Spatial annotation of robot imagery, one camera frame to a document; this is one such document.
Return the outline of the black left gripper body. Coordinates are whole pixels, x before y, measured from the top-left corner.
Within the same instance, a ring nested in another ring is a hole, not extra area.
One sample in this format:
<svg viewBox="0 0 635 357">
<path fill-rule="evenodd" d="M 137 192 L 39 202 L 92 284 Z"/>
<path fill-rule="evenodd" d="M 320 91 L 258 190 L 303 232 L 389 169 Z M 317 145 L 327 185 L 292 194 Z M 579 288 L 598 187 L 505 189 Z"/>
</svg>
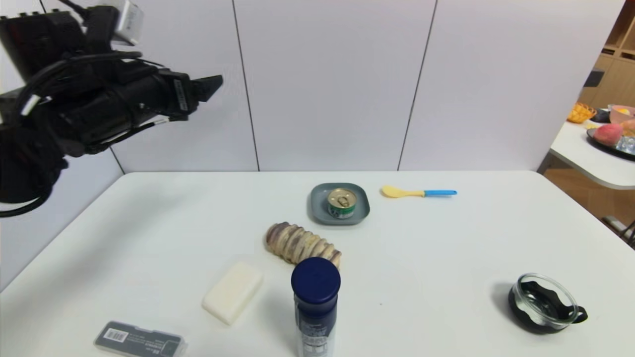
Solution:
<svg viewBox="0 0 635 357">
<path fill-rule="evenodd" d="M 187 117 L 197 107 L 189 76 L 167 68 L 121 68 L 114 95 L 117 132 L 155 116 Z"/>
</svg>

